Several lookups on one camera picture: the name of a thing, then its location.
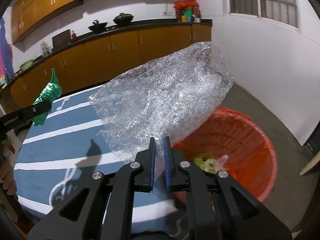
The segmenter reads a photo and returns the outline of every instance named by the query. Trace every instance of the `clear plastic sheet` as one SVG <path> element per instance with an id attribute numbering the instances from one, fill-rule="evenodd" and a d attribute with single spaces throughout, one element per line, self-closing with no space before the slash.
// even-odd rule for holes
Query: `clear plastic sheet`
<path id="1" fill-rule="evenodd" d="M 233 85 L 233 77 L 211 42 L 189 47 L 128 70 L 89 99 L 110 150 L 131 162 L 156 140 L 155 179 L 164 169 L 163 138 L 172 145 L 202 125 Z"/>

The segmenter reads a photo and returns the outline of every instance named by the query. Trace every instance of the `window frame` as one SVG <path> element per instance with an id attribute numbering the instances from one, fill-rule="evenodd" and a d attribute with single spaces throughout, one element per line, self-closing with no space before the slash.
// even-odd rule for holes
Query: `window frame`
<path id="1" fill-rule="evenodd" d="M 295 0 L 295 2 L 296 2 L 296 5 L 297 5 L 297 11 L 296 11 L 297 12 L 297 27 L 292 26 L 292 25 L 287 24 L 287 23 L 283 23 L 283 22 L 274 20 L 274 19 L 269 19 L 269 18 L 266 18 L 266 17 L 262 17 L 262 15 L 261 15 L 261 13 L 262 13 L 261 0 L 257 0 L 257 3 L 258 3 L 258 15 L 232 13 L 231 12 L 231 0 L 227 0 L 226 1 L 226 3 L 227 3 L 227 13 L 226 13 L 226 15 L 237 16 L 237 17 L 246 17 L 246 18 L 254 18 L 254 19 L 258 19 L 258 20 L 262 20 L 262 21 L 266 21 L 266 22 L 271 22 L 271 23 L 278 24 L 278 25 L 281 25 L 283 27 L 287 27 L 288 29 L 295 30 L 295 31 L 301 33 L 300 11 L 299 11 L 298 0 Z"/>

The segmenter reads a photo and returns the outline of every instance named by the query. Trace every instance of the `red plastic basket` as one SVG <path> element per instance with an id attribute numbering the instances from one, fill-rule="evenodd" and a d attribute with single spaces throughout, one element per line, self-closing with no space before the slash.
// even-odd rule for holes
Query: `red plastic basket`
<path id="1" fill-rule="evenodd" d="M 246 114 L 219 106 L 208 120 L 173 146 L 191 161 L 195 154 L 212 152 L 213 158 L 229 155 L 226 170 L 260 202 L 275 183 L 277 160 L 265 133 Z M 183 193 L 176 196 L 185 201 Z"/>

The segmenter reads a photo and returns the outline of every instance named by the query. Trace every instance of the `orange bucket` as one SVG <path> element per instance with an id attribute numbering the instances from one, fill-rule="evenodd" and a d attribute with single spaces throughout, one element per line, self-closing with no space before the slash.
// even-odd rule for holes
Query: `orange bucket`
<path id="1" fill-rule="evenodd" d="M 218 159 L 229 158 L 224 167 L 242 186 L 263 202 L 276 180 L 277 160 L 265 133 L 240 112 L 219 106 L 196 131 L 173 146 L 187 161 L 200 153 L 211 152 Z M 185 193 L 176 192 L 184 203 Z"/>

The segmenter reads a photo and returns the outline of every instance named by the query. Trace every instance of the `white stripe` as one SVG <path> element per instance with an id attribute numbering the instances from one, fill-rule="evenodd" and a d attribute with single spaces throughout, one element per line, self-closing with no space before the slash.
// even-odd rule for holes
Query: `white stripe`
<path id="1" fill-rule="evenodd" d="M 80 157 L 74 159 L 65 159 L 49 162 L 37 162 L 37 163 L 17 163 L 14 167 L 15 170 L 59 170 L 59 169 L 72 169 L 89 167 L 96 165 L 104 165 L 109 163 L 120 162 L 114 153 L 104 153 L 100 155 L 94 155 L 89 157 Z"/>
<path id="2" fill-rule="evenodd" d="M 44 133 L 44 134 L 40 134 L 40 135 L 31 137 L 31 138 L 25 139 L 22 144 L 27 144 L 27 143 L 30 143 L 30 142 L 35 142 L 35 141 L 47 139 L 47 138 L 50 138 L 50 137 L 54 137 L 54 136 L 57 136 L 57 135 L 76 132 L 76 131 L 80 131 L 80 130 L 84 130 L 84 129 L 88 129 L 88 128 L 92 128 L 92 127 L 96 127 L 96 126 L 100 126 L 100 125 L 102 125 L 102 122 L 101 122 L 100 119 L 93 120 L 93 121 L 90 121 L 90 122 L 77 124 L 77 125 L 74 125 L 74 126 L 62 128 L 62 129 L 59 129 L 59 130 L 55 130 L 55 131 L 52 131 L 52 132 L 47 132 L 47 133 Z"/>
<path id="3" fill-rule="evenodd" d="M 50 205 L 35 202 L 21 196 L 18 196 L 18 200 L 21 205 L 45 215 L 52 210 Z M 174 213 L 177 210 L 178 209 L 174 206 L 173 199 L 160 201 L 150 205 L 134 207 L 132 211 L 132 223 L 159 219 Z"/>
<path id="4" fill-rule="evenodd" d="M 81 108 L 81 107 L 85 107 L 85 106 L 89 106 L 89 105 L 90 105 L 90 102 L 85 102 L 85 103 L 78 104 L 76 106 L 68 107 L 68 108 L 60 110 L 60 111 L 55 111 L 55 112 L 49 114 L 47 119 L 50 118 L 50 117 L 54 117 L 54 116 L 56 116 L 58 114 L 63 114 L 63 113 L 69 112 L 71 110 L 75 110 L 75 109 L 78 109 L 78 108 Z"/>
<path id="5" fill-rule="evenodd" d="M 74 94 L 72 94 L 72 95 L 70 95 L 70 96 L 65 96 L 65 97 L 63 97 L 63 98 L 59 98 L 59 99 L 57 99 L 57 100 L 55 100 L 55 101 L 53 101 L 53 102 L 56 103 L 56 102 L 59 102 L 59 101 L 65 99 L 65 98 L 70 98 L 70 97 L 73 97 L 73 96 L 82 94 L 82 93 L 84 93 L 84 92 L 87 92 L 87 91 L 90 91 L 90 90 L 94 90 L 94 89 L 99 88 L 99 87 L 101 87 L 101 86 L 103 86 L 103 85 L 100 85 L 100 86 L 97 86 L 97 87 L 94 87 L 94 88 L 89 88 L 89 89 L 86 89 L 86 90 L 83 90 L 83 91 L 74 93 Z"/>

